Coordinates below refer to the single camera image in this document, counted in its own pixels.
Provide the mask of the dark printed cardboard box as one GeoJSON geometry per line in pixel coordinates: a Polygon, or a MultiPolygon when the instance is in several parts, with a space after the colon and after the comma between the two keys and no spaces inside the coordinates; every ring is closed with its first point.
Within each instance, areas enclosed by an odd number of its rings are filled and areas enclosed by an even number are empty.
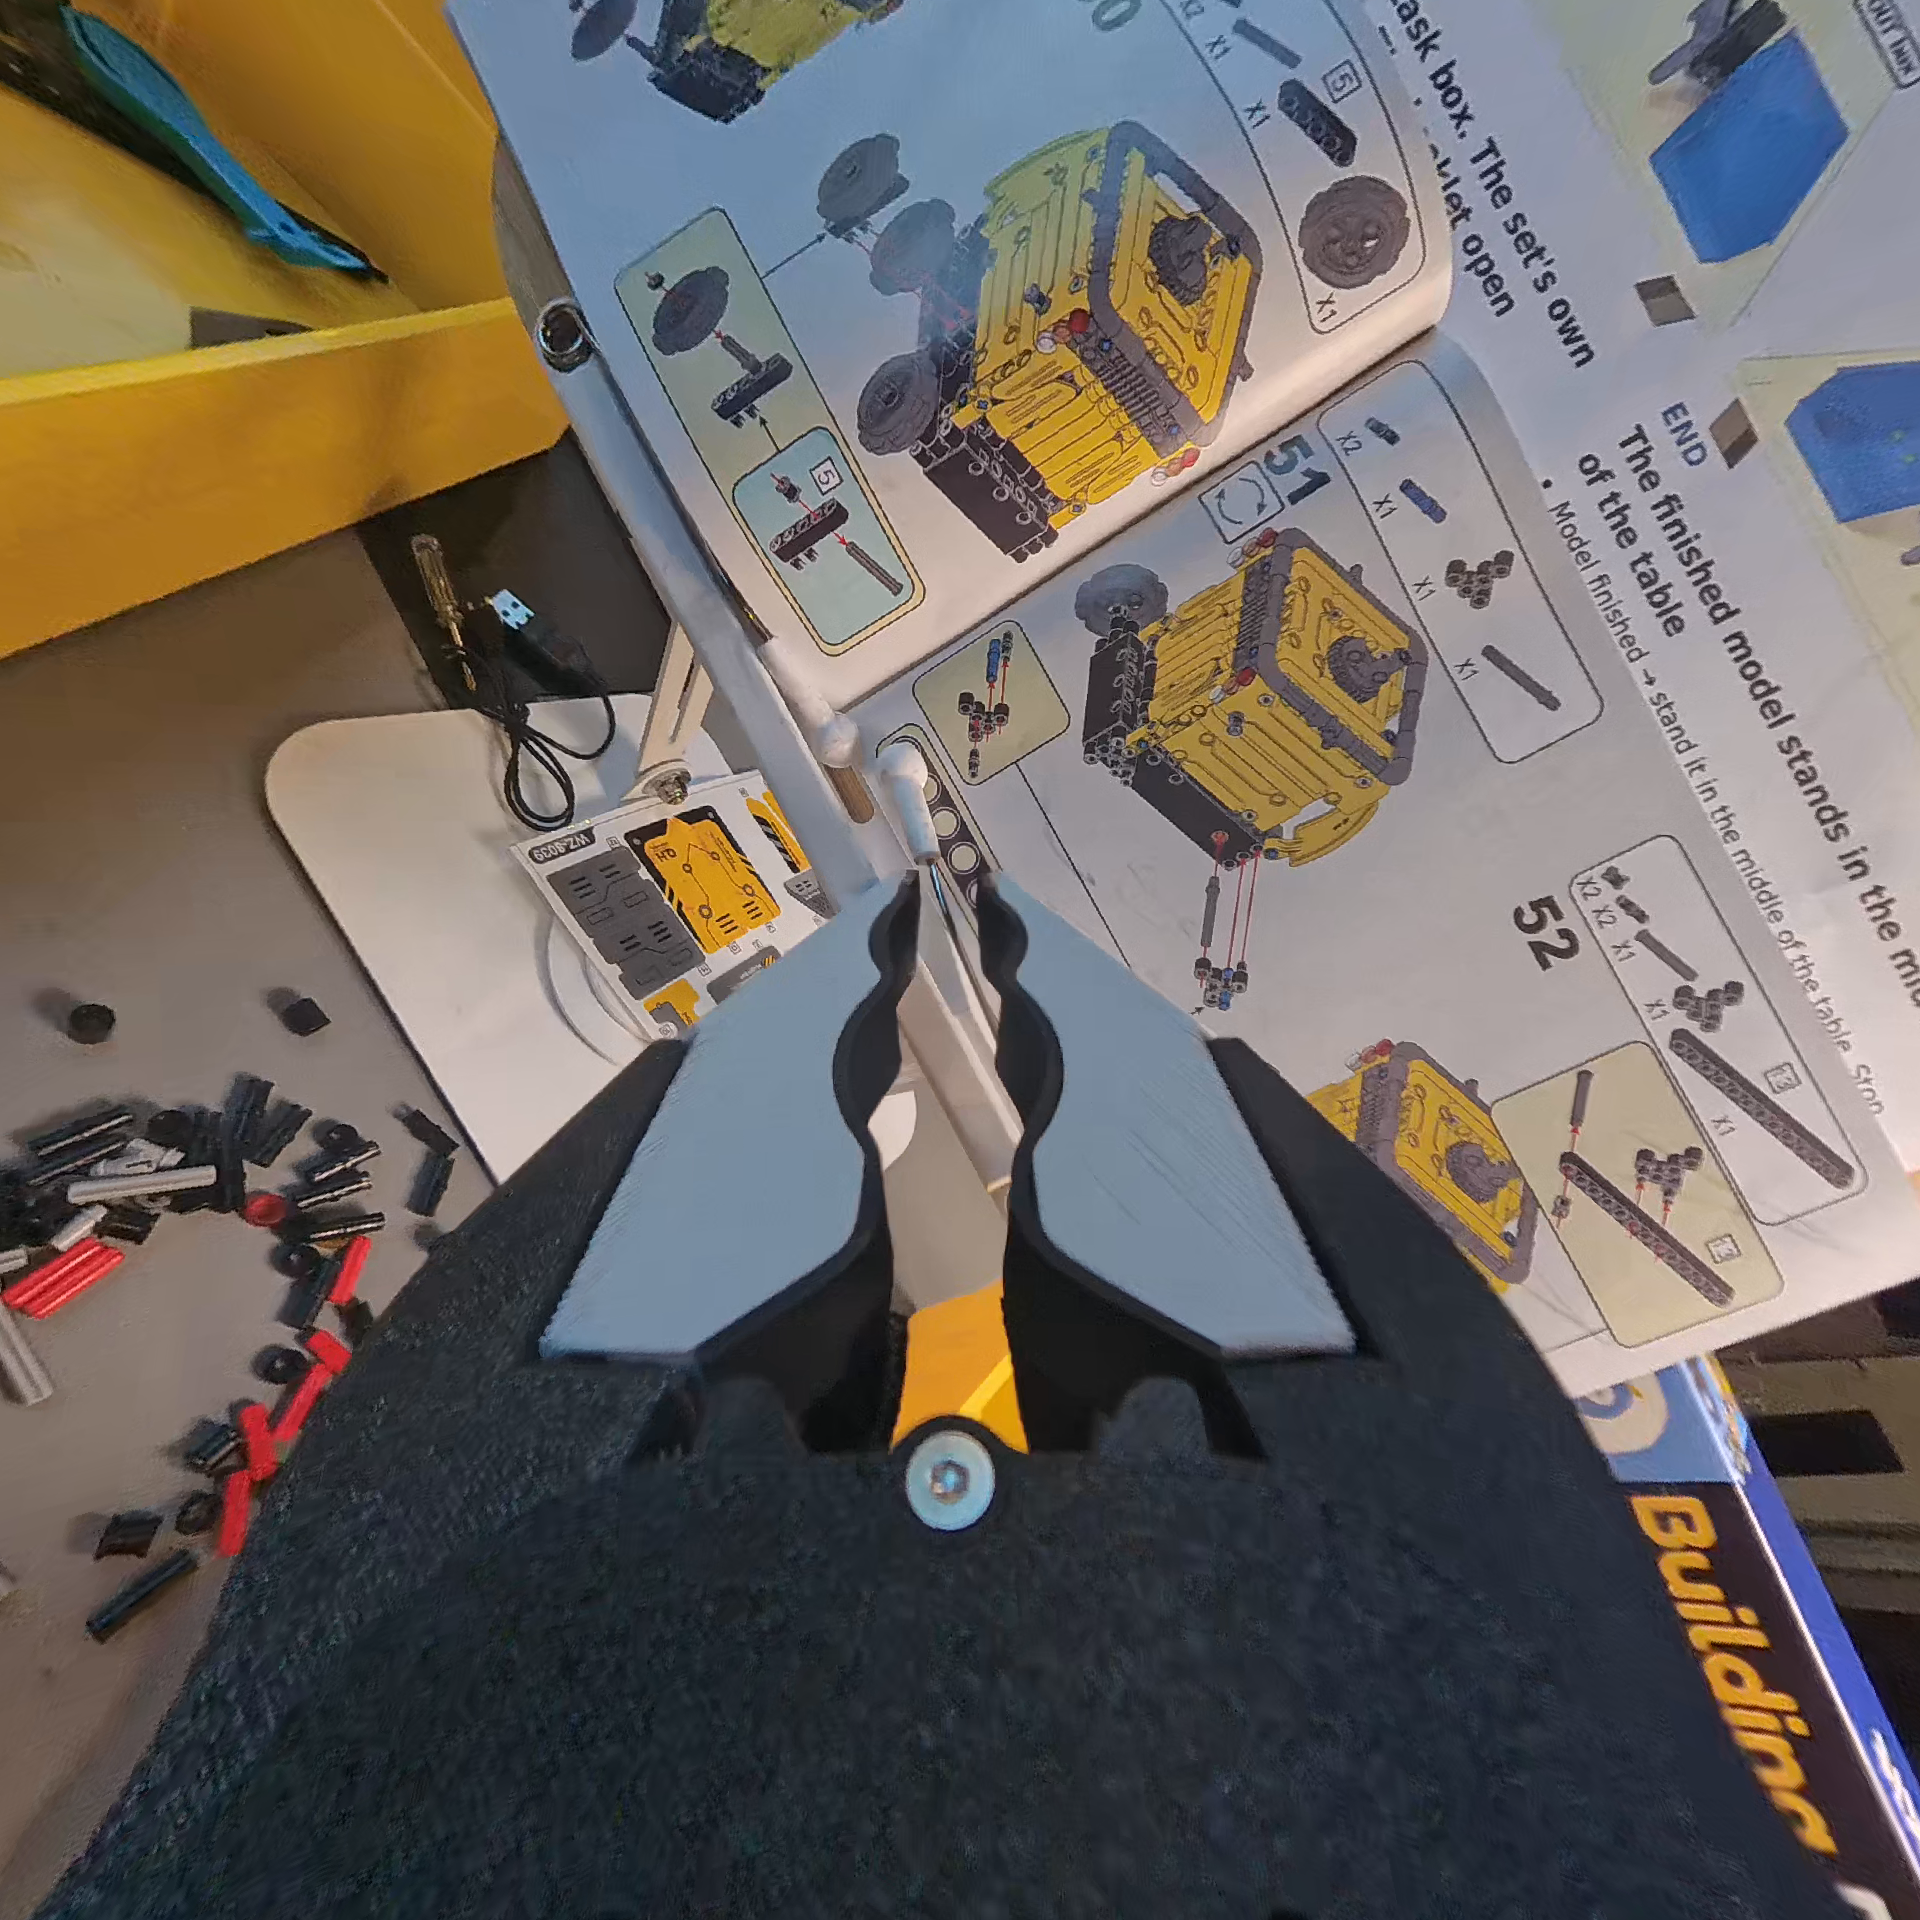
{"type": "Polygon", "coordinates": [[[1760,1792],[1855,1916],[1916,1917],[1913,1767],[1719,1365],[1575,1411],[1760,1792]]]}

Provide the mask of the beige stand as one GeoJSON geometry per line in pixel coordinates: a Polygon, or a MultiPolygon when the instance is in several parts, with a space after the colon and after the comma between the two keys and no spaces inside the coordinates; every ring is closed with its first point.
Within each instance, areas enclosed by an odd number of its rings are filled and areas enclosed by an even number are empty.
{"type": "Polygon", "coordinates": [[[845,908],[871,888],[890,891],[904,880],[911,906],[919,906],[919,960],[897,1004],[903,1036],[981,1184],[1004,1205],[1021,1123],[994,1068],[992,997],[973,982],[962,938],[948,928],[895,821],[876,814],[857,823],[848,814],[831,774],[860,771],[857,727],[812,683],[798,653],[760,636],[706,557],[580,309],[566,298],[545,304],[520,300],[518,316],[594,477],[665,611],[743,727],[751,764],[768,774],[825,898],[845,908]]]}

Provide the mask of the black flat pad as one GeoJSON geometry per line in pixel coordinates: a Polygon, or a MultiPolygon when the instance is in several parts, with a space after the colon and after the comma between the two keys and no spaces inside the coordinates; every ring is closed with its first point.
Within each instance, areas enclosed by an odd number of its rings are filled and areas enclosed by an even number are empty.
{"type": "Polygon", "coordinates": [[[430,538],[465,606],[473,660],[488,656],[526,701],[646,693],[666,614],[606,507],[509,472],[362,519],[356,535],[420,659],[434,699],[468,709],[414,541],[430,538]]]}

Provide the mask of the open instruction booklet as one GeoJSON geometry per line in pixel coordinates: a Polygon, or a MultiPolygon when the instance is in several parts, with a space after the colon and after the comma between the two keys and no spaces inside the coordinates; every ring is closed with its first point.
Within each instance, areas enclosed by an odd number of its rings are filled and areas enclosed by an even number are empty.
{"type": "Polygon", "coordinates": [[[1367,1144],[1540,1346],[1916,1279],[1916,1174],[1478,357],[1369,5],[449,5],[689,532],[940,875],[1367,1144]]]}

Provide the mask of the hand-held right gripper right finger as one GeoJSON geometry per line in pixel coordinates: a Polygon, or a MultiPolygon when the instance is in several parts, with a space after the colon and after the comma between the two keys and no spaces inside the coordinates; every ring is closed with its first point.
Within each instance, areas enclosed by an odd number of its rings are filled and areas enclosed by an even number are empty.
{"type": "Polygon", "coordinates": [[[1231,1414],[1239,1363],[1354,1334],[1201,1026],[998,875],[976,902],[1021,1136],[1000,1318],[1025,1419],[1102,1419],[1144,1379],[1231,1414]]]}

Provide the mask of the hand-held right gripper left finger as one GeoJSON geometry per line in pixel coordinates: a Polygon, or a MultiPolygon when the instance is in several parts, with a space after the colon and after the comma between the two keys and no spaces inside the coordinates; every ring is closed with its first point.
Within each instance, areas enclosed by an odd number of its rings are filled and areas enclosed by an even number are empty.
{"type": "Polygon", "coordinates": [[[879,1418],[893,1247],[871,1131],[901,1068],[921,885],[857,896],[682,1044],[545,1323],[550,1359],[758,1376],[879,1418]]]}

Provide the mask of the pile of small brick pieces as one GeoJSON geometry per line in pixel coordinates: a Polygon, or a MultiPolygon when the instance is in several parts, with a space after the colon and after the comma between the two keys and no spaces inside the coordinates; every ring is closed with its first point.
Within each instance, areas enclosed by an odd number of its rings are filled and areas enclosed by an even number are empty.
{"type": "Polygon", "coordinates": [[[462,1152],[416,1212],[447,1116],[334,998],[306,1039],[274,1002],[56,1007],[5,1038],[5,1651],[47,1667],[145,1652],[209,1594],[312,1354],[485,1190],[462,1152]]]}

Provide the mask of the building instruction booklet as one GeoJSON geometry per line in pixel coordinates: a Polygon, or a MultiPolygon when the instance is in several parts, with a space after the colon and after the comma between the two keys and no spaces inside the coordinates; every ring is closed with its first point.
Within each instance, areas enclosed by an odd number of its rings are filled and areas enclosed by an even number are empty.
{"type": "Polygon", "coordinates": [[[549,943],[640,1044],[682,1038],[831,915],[758,771],[520,839],[512,861],[553,911],[549,943]]]}

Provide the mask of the teal and black brick tool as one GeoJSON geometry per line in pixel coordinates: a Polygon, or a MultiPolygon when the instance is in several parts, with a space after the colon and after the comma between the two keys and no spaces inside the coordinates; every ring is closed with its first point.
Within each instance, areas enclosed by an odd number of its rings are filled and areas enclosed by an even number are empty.
{"type": "Polygon", "coordinates": [[[140,158],[157,160],[200,190],[279,262],[386,280],[362,248],[277,199],[221,141],[181,82],[129,36],[72,5],[56,7],[56,23],[89,93],[118,131],[132,132],[140,158]]]}

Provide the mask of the printed picture sheet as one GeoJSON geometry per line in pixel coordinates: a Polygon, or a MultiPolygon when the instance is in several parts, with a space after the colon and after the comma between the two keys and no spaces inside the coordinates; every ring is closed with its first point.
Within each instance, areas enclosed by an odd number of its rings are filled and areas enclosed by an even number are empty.
{"type": "Polygon", "coordinates": [[[1369,5],[1450,330],[1916,1174],[1916,5],[1369,5]]]}

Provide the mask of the grey desk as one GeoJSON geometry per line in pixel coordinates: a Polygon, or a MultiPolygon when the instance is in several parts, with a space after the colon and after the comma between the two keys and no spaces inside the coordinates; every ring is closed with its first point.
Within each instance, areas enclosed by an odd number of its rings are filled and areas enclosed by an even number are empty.
{"type": "MultiPolygon", "coordinates": [[[[5,663],[5,1136],[90,1090],[212,1098],[266,1075],[325,1117],[424,1090],[266,828],[270,750],[405,688],[338,535],[5,663]]],[[[39,1336],[49,1405],[5,1408],[5,1916],[637,1916],[640,1804],[590,1788],[609,1661],[560,1680],[582,1570],[532,1516],[620,1485],[644,1366],[537,1336],[637,1093],[597,1098],[532,1179],[428,1255],[322,1400],[228,1570],[106,1644],[77,1549],[109,1499],[242,1391],[280,1292],[262,1232],[200,1213],[39,1336]]]]}

